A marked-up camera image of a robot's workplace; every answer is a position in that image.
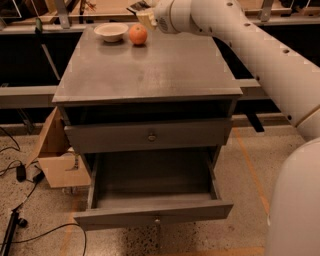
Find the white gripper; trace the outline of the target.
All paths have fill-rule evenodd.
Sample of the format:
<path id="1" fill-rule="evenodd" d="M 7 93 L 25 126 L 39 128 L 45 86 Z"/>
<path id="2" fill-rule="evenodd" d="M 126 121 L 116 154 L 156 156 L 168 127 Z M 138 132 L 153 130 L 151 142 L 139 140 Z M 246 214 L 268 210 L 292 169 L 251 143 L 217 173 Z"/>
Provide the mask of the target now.
<path id="1" fill-rule="evenodd" d="M 154 8 L 136 13 L 139 22 L 149 30 L 156 27 L 168 34 L 190 32 L 191 0 L 159 0 Z"/>

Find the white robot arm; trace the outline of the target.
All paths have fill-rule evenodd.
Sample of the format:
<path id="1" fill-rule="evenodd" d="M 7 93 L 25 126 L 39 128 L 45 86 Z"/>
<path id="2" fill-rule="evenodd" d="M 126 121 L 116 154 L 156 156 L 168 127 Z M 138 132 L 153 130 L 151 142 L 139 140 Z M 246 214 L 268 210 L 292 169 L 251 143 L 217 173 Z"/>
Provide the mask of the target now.
<path id="1" fill-rule="evenodd" d="M 264 32 L 236 0 L 151 0 L 138 20 L 164 33 L 216 37 L 236 56 L 306 143 L 283 163 L 265 256 L 320 256 L 320 69 Z"/>

